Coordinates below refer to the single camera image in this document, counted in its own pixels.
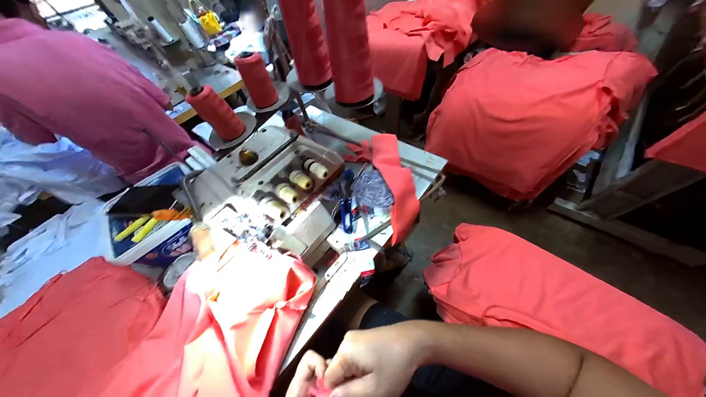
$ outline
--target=stack of coral fabric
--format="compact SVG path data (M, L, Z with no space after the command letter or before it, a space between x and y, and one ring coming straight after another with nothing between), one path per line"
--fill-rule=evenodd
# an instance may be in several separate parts
M367 17L373 74L385 91L417 100L427 61L447 66L471 42L471 20L483 0L394 1Z
M497 194L533 199L613 141L656 73L632 52L547 61L488 49L461 68L432 113L425 149Z
M531 328L600 354L671 397L701 397L706 343L504 230L461 224L424 280L444 321Z

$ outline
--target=plastic tub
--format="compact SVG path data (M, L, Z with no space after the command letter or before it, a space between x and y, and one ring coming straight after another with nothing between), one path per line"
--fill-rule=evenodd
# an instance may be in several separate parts
M175 162L155 174L139 181L135 186L152 186L157 184L178 184L184 175L191 171L186 165ZM133 243L130 237L121 242L113 240L130 220L110 218L108 210L122 195L114 197L103 206L102 240L106 245L105 258L108 261L129 265L141 263L144 265L167 267L182 254L193 251L189 241L191 221L189 219L160 222L139 243Z

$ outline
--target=person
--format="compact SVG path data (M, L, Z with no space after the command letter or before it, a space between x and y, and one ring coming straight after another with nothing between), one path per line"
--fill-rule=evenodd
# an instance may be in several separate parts
M253 4L243 6L238 21L241 32L230 40L230 47L226 50L225 57L234 62L234 59L243 52L259 52L265 64L269 64L270 55L267 52L263 34L264 24L265 18L259 6Z
M171 100L116 52L45 29L30 0L0 1L0 124L20 140L71 139L135 183L196 143L164 111Z
M325 360L307 351L287 397L664 397L618 365L529 329L409 320L368 304Z

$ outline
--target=concrete floor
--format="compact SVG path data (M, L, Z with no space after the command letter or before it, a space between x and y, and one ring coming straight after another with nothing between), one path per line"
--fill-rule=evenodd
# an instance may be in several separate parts
M451 244L460 223L499 227L512 232L634 296L706 339L706 266L689 268L655 256L604 232L575 223L546 209L499 208L467 187L465 179L445 184L447 194L421 206L421 221L407 238L413 261L373 297L410 317L433 316L434 303L422 270L429 257Z

